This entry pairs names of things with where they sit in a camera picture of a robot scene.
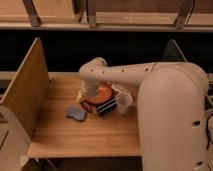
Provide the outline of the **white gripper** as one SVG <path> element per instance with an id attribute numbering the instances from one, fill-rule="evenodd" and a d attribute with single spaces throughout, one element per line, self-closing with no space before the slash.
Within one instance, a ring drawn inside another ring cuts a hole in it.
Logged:
<path id="1" fill-rule="evenodd" d="M 99 92 L 98 82 L 81 81 L 80 90 L 77 94 L 77 101 L 80 102 L 87 97 L 97 96 Z"/>

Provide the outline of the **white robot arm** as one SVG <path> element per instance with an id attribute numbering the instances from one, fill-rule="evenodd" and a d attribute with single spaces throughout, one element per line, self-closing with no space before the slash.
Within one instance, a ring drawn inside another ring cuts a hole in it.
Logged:
<path id="1" fill-rule="evenodd" d="M 137 113 L 143 171 L 207 171 L 205 97 L 208 77 L 190 62 L 109 67 L 100 57 L 79 69 L 82 93 L 101 82 L 138 88 Z"/>

